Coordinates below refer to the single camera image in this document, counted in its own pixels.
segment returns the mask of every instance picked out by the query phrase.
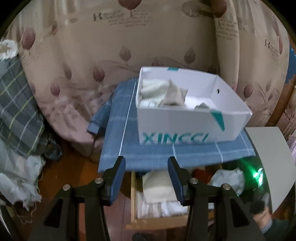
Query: yellow stripe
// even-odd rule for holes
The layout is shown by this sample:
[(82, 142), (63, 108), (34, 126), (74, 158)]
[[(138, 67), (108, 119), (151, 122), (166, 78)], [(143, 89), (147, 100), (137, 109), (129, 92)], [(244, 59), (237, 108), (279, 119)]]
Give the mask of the yellow stripe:
[(9, 125), (9, 129), (11, 129), (11, 126), (12, 126), (13, 122), (15, 121), (15, 118), (16, 118), (16, 117), (17, 117), (17, 116), (18, 116), (18, 115), (24, 110), (24, 108), (27, 106), (27, 104), (30, 102), (31, 99), (33, 99), (33, 96), (31, 96), (31, 97), (26, 101), (26, 103), (22, 106), (22, 108), (18, 111), (18, 113), (13, 117), (13, 119), (12, 119), (10, 125)]
[(12, 83), (23, 73), (24, 71), (21, 71), (10, 83), (8, 86), (5, 87), (5, 89), (1, 92), (0, 96), (4, 94), (4, 92), (7, 91), (7, 89), (9, 88), (9, 86), (12, 85)]
[(37, 142), (37, 139), (38, 139), (38, 137), (39, 137), (39, 135), (40, 135), (42, 129), (43, 129), (43, 125), (40, 127), (39, 132), (38, 132), (38, 134), (37, 134), (37, 136), (36, 136), (36, 138), (35, 138), (35, 141), (34, 141), (34, 143), (33, 143), (33, 146), (32, 146), (31, 149), (28, 151), (27, 156), (28, 156), (28, 155), (31, 153), (31, 151), (33, 150), (33, 148), (34, 148), (34, 146), (35, 146), (35, 144), (36, 144), (36, 142)]

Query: beige floral curtain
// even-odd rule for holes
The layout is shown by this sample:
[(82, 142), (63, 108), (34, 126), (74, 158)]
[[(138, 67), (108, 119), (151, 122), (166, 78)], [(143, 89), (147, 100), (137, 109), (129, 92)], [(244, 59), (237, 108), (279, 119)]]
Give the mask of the beige floral curtain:
[(102, 139), (86, 129), (116, 85), (141, 66), (220, 74), (264, 126), (289, 62), (283, 25), (260, 0), (32, 0), (4, 38), (54, 130), (84, 155)]

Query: blue gripper pad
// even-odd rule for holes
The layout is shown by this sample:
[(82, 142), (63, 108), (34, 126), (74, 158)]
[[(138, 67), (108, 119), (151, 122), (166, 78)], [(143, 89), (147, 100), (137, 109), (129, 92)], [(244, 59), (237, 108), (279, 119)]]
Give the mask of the blue gripper pad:
[(102, 176), (105, 181), (103, 198), (109, 202), (110, 206), (117, 199), (125, 170), (126, 159), (123, 156), (119, 156), (114, 166), (107, 169)]
[(190, 205), (191, 190), (188, 186), (188, 181), (191, 176), (186, 169), (180, 168), (175, 157), (171, 156), (168, 159), (168, 173), (174, 187), (177, 200), (182, 206)]

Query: blue object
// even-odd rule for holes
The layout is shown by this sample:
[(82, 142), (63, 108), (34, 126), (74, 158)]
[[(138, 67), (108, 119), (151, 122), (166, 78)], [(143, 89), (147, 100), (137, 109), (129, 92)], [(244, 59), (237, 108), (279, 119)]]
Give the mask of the blue object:
[[(138, 79), (120, 83), (113, 93), (103, 150), (99, 162), (99, 172), (111, 168), (118, 156), (126, 159), (126, 170), (150, 171), (167, 169), (168, 158), (175, 156), (181, 168), (211, 165), (247, 156), (255, 156), (255, 151), (245, 131), (231, 142), (210, 144), (140, 145), (135, 97)], [(104, 114), (104, 106), (98, 113)], [(93, 119), (100, 126), (99, 120)]]

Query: white box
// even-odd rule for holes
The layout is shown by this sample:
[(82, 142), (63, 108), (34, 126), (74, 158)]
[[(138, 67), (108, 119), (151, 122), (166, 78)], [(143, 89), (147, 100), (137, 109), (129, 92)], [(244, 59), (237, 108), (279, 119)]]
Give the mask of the white box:
[[(172, 80), (187, 96), (215, 106), (189, 110), (179, 106), (143, 108), (143, 79)], [(139, 140), (153, 143), (206, 143), (234, 140), (252, 116), (243, 100), (219, 76), (189, 69), (142, 67), (136, 93)]]

